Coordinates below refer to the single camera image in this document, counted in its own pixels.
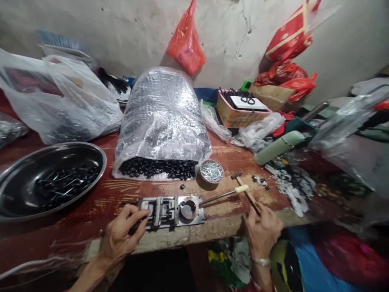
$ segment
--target hammer handle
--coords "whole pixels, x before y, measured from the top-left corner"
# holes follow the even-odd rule
[[[242,179],[239,176],[236,177],[236,180],[238,181],[239,185],[243,185]],[[246,194],[251,205],[254,207],[255,212],[258,214],[258,216],[261,216],[261,210],[259,210],[258,206],[255,204],[255,199],[251,195],[250,190],[244,191],[244,193]]]

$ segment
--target metal pins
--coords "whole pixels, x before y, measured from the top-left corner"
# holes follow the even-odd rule
[[[217,183],[223,177],[223,168],[217,162],[208,161],[201,166],[201,174],[210,183]]]

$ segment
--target black scissors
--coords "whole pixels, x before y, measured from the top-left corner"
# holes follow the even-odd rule
[[[235,91],[233,88],[230,88],[230,91],[232,94],[235,94],[237,96],[241,96],[240,100],[244,103],[247,103],[249,105],[254,105],[255,100],[251,94],[248,94],[248,92],[243,92],[241,90]]]

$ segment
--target wristwatch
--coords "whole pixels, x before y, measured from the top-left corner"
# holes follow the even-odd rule
[[[267,258],[267,259],[261,259],[261,258],[253,258],[251,259],[254,263],[260,265],[260,266],[263,266],[263,267],[268,267],[270,268],[270,259]]]

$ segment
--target hammer head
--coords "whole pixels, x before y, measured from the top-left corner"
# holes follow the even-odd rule
[[[241,175],[242,175],[242,173],[241,173],[241,172],[238,172],[238,173],[232,175],[232,176],[231,176],[231,179],[236,179],[238,176],[241,176]]]

